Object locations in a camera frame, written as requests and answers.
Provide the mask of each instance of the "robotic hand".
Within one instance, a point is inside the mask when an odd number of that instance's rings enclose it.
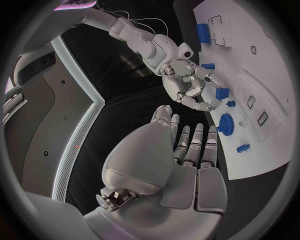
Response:
[[[190,127],[185,126],[173,152],[180,117],[171,115],[169,105],[160,106],[150,123],[125,137],[109,154],[102,170],[106,187],[96,196],[104,209],[111,212],[138,196],[156,194],[166,186],[174,164],[198,166],[203,125],[196,126],[189,148]],[[216,162],[217,131],[211,126],[200,167],[215,167]]]
[[[130,49],[142,56],[143,62],[151,71],[162,76],[163,86],[174,101],[194,110],[207,112],[222,103],[217,99],[210,104],[194,99],[202,93],[206,84],[215,88],[222,88],[222,85],[211,71],[189,60],[194,53],[185,42],[177,46],[168,36],[154,35],[135,27],[129,19],[117,19],[94,8],[79,23],[108,31],[112,37],[125,41]]]

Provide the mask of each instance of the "robot finger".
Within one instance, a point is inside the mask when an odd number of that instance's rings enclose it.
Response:
[[[179,120],[180,120],[180,117],[179,117],[178,114],[174,114],[172,116],[172,119],[171,119],[171,128],[172,128],[172,143],[173,143],[173,146],[174,146],[174,143],[175,143],[175,140],[176,140],[176,136],[177,136],[177,130],[178,130]]]
[[[183,166],[186,167],[197,167],[200,153],[201,153],[201,145],[203,138],[203,124],[198,123],[192,137],[192,141],[188,148],[185,160],[183,162]]]
[[[204,154],[201,161],[201,168],[215,167],[217,164],[217,129],[210,126]]]
[[[164,126],[171,127],[172,108],[169,105],[160,106],[153,114],[151,123],[158,122]]]
[[[189,144],[189,137],[190,137],[190,127],[184,126],[178,146],[174,152],[174,160],[179,165],[183,164],[184,159],[186,157],[186,153],[188,150],[188,144]]]

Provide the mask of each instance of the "blue plastic part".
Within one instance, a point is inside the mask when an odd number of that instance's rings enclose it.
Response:
[[[234,133],[235,124],[230,114],[225,113],[221,116],[219,126],[216,128],[216,130],[223,133],[225,136],[230,136]]]
[[[250,148],[250,145],[249,144],[244,144],[242,146],[239,146],[236,151],[238,154],[242,153],[242,152],[245,152],[247,151],[248,149]]]
[[[215,69],[216,66],[214,63],[203,63],[201,65],[202,68],[205,68],[205,69]]]
[[[202,44],[210,44],[211,43],[211,35],[209,26],[205,23],[197,24],[197,31],[199,42]]]
[[[228,107],[235,107],[236,106],[236,102],[235,101],[228,101],[226,104]]]
[[[223,100],[229,97],[229,88],[216,88],[215,98],[218,100]]]

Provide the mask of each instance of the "pink light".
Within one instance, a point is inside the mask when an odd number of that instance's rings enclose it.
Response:
[[[58,11],[58,10],[71,10],[71,9],[87,9],[87,8],[91,8],[93,7],[95,4],[97,3],[97,1],[94,1],[92,3],[88,3],[86,5],[77,5],[77,6],[66,6],[65,4],[58,6],[57,8],[54,9],[54,11]]]

